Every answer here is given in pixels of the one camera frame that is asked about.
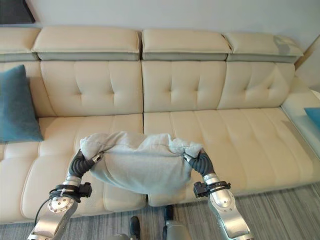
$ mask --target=sofa cushion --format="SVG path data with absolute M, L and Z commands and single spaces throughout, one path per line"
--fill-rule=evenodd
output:
M 25 66 L 0 72 L 0 142 L 42 141 Z
M 143 132 L 142 114 L 44 117 L 39 119 L 42 142 L 0 144 L 0 222 L 33 219 L 48 193 L 67 176 L 80 139 L 93 133 Z M 146 196 L 113 187 L 87 173 L 90 198 L 81 199 L 74 217 L 129 211 L 143 207 Z
M 58 117 L 143 111 L 139 61 L 42 61 L 40 65 Z
M 231 52 L 220 33 L 200 30 L 146 29 L 142 44 L 144 60 L 223 61 Z
M 216 109 L 226 77 L 224 61 L 143 61 L 145 112 Z
M 280 108 L 144 114 L 144 133 L 169 133 L 202 143 L 221 180 L 235 195 L 291 188 L 320 180 L 320 161 Z M 151 206 L 196 201 L 193 171 L 175 195 L 149 195 Z
M 294 74 L 291 63 L 143 61 L 144 111 L 274 108 Z
M 39 32 L 34 27 L 1 27 L 0 62 L 38 60 L 31 48 Z
M 34 46 L 42 60 L 139 60 L 138 33 L 106 26 L 46 26 Z
M 218 109 L 275 108 L 288 96 L 295 66 L 274 62 L 227 62 Z
M 303 56 L 295 42 L 286 36 L 269 33 L 229 32 L 224 34 L 232 53 L 227 61 L 294 63 Z

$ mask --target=cable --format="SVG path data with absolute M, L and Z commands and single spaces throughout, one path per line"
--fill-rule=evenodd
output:
M 59 188 L 55 188 L 55 189 L 52 189 L 50 192 L 49 192 L 49 195 L 50 197 L 60 197 L 61 196 L 61 191 L 58 191 Z M 77 192 L 74 192 L 74 191 L 65 191 L 63 194 L 62 194 L 63 197 L 68 197 L 68 198 L 71 198 L 73 199 L 74 201 L 76 201 L 77 203 L 81 203 L 81 200 L 80 200 L 80 197 L 79 194 Z
M 55 196 L 49 197 L 47 200 L 45 200 L 45 201 L 41 204 L 41 206 L 39 207 L 38 211 L 36 212 L 33 227 L 35 227 L 35 226 L 37 225 L 38 215 L 39 215 L 42 207 L 43 207 L 50 199 L 53 199 L 54 197 L 55 197 Z

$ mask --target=headrest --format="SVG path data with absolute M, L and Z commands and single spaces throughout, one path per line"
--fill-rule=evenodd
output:
M 31 48 L 39 32 L 34 27 L 0 27 L 0 62 L 38 60 Z
M 32 51 L 41 60 L 137 61 L 138 33 L 132 29 L 105 26 L 47 26 Z
M 166 61 L 223 61 L 231 52 L 217 32 L 181 29 L 142 31 L 142 58 Z
M 294 63 L 303 52 L 286 36 L 268 33 L 224 34 L 232 49 L 227 61 Z

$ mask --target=floor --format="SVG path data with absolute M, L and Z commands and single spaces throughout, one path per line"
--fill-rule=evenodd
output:
M 320 183 L 295 189 L 237 198 L 237 206 L 256 240 L 320 240 Z M 128 233 L 129 220 L 141 222 L 142 240 L 161 240 L 163 207 L 75 218 L 63 240 L 107 240 Z M 184 223 L 193 240 L 220 240 L 215 217 L 206 202 L 175 206 L 175 217 Z M 0 225 L 0 240 L 26 240 L 31 223 Z

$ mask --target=sofa armrest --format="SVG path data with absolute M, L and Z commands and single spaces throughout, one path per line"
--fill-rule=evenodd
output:
M 289 95 L 281 107 L 320 158 L 320 130 L 304 110 L 304 108 L 320 108 L 320 99 L 295 76 Z
M 314 90 L 311 90 L 311 92 L 320 100 L 320 92 Z

